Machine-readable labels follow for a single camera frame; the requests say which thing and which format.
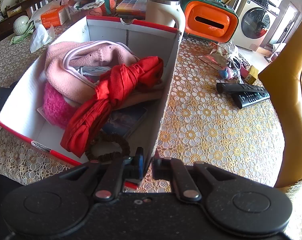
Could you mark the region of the blue tissue pack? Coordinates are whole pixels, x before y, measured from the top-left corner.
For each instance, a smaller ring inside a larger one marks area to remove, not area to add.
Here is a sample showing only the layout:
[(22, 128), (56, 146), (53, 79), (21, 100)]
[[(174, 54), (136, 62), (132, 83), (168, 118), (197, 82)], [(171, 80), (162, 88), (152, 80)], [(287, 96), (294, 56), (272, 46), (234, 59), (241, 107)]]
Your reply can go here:
[(117, 134), (127, 139), (143, 122), (146, 115), (147, 109), (142, 106), (130, 106), (112, 111), (101, 130), (108, 135)]

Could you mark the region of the red cloth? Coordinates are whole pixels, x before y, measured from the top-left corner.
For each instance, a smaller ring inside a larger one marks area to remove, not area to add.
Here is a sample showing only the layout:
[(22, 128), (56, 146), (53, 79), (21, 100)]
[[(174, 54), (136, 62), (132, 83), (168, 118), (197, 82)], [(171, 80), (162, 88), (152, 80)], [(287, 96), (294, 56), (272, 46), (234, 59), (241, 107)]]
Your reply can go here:
[(160, 82), (163, 69), (161, 58), (149, 56), (129, 66), (119, 64), (104, 73), (94, 96), (70, 119), (60, 142), (62, 148), (81, 157), (113, 110), (125, 103), (152, 100), (160, 94), (153, 87)]

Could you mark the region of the pink plush owl toy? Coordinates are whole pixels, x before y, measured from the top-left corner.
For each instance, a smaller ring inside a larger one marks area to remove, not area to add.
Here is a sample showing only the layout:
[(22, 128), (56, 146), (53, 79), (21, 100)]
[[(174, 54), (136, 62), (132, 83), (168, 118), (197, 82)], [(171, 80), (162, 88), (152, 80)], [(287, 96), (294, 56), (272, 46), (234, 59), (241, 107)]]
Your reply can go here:
[(77, 107), (65, 101), (61, 93), (48, 82), (44, 88), (43, 114), (46, 120), (61, 129), (65, 129), (77, 111)]

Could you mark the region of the pink knit hat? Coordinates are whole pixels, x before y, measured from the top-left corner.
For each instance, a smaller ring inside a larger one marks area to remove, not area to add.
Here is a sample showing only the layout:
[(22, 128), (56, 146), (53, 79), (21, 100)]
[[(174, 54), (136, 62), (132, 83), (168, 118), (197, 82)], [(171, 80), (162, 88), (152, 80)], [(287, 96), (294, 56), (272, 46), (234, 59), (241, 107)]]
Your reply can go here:
[(139, 58), (123, 43), (111, 41), (60, 42), (48, 47), (44, 108), (77, 109), (95, 92), (102, 75), (119, 64)]

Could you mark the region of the red cardboard box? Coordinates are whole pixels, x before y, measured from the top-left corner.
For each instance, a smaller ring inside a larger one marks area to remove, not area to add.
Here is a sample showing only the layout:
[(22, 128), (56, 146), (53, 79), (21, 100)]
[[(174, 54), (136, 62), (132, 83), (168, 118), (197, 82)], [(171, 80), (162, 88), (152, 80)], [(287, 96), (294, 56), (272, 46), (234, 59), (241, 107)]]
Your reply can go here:
[[(152, 179), (150, 160), (160, 150), (164, 116), (171, 95), (171, 84), (179, 51), (179, 31), (175, 28), (134, 20), (130, 24), (115, 17), (85, 17), (74, 23), (57, 42), (107, 40), (121, 42), (138, 57), (158, 56), (165, 67), (162, 97), (152, 103), (146, 118), (129, 137), (132, 151), (144, 149), (145, 178), (139, 182), (140, 192), (166, 192), (169, 182)], [(20, 78), (0, 111), (0, 174), (23, 185), (62, 172), (71, 165), (87, 161), (60, 145), (63, 130), (49, 124), (38, 113), (43, 104), (46, 82), (42, 53)]]

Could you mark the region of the black remote control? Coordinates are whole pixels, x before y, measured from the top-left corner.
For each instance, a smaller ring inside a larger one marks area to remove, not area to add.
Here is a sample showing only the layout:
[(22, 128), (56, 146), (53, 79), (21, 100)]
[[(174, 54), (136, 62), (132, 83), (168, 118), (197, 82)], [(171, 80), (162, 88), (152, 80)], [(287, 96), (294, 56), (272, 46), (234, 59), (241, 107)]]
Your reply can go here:
[(268, 93), (238, 92), (231, 94), (231, 98), (239, 109), (243, 109), (269, 99), (270, 95)]
[(241, 93), (241, 92), (252, 92), (252, 93), (266, 93), (267, 90), (264, 87), (254, 86), (244, 83), (217, 83), (216, 84), (218, 93)]

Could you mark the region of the shiny snack wrapper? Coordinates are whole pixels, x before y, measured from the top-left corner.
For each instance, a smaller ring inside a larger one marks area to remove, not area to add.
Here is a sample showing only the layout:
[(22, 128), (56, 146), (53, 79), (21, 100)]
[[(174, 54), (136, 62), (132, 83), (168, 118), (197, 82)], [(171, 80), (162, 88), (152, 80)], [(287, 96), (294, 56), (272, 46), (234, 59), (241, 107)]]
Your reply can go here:
[(199, 60), (208, 64), (210, 67), (215, 70), (224, 70), (227, 67), (227, 59), (223, 57), (221, 54), (207, 54), (201, 55), (198, 57)]

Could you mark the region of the yellow chair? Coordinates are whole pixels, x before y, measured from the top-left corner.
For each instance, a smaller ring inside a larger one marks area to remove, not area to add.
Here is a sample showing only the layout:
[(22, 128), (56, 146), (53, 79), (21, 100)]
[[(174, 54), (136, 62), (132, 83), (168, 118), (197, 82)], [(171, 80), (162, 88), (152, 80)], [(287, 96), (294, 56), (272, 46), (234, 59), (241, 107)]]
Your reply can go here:
[(285, 140), (276, 188), (287, 188), (302, 180), (301, 77), (302, 22), (278, 57), (258, 75), (270, 94)]

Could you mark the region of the orange green tissue holder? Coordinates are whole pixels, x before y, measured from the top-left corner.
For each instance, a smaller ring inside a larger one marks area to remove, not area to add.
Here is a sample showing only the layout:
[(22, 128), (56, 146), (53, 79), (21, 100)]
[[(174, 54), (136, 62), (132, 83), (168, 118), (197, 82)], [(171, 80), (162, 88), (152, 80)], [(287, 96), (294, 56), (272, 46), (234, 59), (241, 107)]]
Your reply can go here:
[(186, 18), (185, 34), (226, 43), (234, 35), (239, 18), (233, 9), (216, 0), (180, 0)]

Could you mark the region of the white napkin pack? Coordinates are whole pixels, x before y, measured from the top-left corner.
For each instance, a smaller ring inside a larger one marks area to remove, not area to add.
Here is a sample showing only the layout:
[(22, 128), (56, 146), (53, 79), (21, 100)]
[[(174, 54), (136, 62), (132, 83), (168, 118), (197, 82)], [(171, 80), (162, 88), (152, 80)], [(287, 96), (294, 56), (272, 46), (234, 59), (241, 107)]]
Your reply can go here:
[(46, 29), (44, 25), (40, 24), (31, 35), (29, 43), (30, 53), (34, 53), (35, 51), (42, 48), (44, 45), (47, 45), (48, 43), (52, 42), (54, 38), (54, 26), (51, 25), (49, 29)]

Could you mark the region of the orange tissue box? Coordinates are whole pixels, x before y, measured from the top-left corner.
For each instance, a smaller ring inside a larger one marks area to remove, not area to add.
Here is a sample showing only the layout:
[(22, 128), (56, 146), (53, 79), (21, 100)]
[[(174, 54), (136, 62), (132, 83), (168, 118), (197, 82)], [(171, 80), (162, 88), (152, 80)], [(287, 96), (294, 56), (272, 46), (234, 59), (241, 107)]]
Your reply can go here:
[(33, 22), (36, 28), (42, 24), (44, 28), (48, 29), (51, 26), (59, 27), (68, 19), (67, 6), (61, 4), (60, 0), (53, 0), (35, 10), (28, 23)]

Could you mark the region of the green edged cloth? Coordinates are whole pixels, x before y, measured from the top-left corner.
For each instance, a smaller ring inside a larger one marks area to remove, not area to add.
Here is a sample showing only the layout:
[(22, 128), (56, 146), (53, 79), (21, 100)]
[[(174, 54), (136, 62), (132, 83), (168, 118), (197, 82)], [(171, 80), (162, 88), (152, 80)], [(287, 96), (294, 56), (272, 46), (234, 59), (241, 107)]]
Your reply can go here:
[(35, 26), (34, 23), (31, 22), (19, 27), (15, 27), (13, 31), (15, 35), (11, 38), (10, 45), (18, 44), (28, 36), (32, 35), (32, 33), (35, 31)]

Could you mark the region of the green ceramic jar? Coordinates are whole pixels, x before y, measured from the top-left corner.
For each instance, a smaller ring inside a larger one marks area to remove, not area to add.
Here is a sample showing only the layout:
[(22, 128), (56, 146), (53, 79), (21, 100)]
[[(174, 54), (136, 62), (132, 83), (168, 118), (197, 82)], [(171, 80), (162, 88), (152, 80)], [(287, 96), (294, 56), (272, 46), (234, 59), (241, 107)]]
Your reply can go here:
[(13, 32), (16, 35), (23, 35), (29, 27), (28, 21), (29, 18), (26, 15), (17, 18), (13, 23)]

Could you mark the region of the white router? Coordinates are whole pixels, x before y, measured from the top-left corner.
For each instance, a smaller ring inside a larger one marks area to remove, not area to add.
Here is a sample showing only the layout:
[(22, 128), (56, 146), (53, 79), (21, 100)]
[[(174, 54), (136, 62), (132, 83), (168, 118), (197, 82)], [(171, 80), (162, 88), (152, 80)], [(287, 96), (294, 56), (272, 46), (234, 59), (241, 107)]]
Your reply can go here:
[(43, 6), (45, 6), (48, 3), (49, 3), (48, 0), (42, 0), (42, 1), (35, 3), (34, 5), (32, 5), (30, 7), (31, 13), (33, 14), (36, 10), (42, 8)]

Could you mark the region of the wooden tv cabinet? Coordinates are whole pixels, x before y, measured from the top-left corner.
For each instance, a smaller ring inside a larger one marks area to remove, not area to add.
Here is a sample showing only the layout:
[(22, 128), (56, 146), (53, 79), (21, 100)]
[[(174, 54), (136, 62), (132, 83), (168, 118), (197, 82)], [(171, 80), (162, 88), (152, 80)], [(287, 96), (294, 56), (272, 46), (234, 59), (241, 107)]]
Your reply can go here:
[(23, 0), (9, 7), (4, 20), (0, 22), (0, 41), (13, 33), (13, 23), (17, 18), (23, 15), (31, 17), (30, 7), (39, 1), (42, 0)]

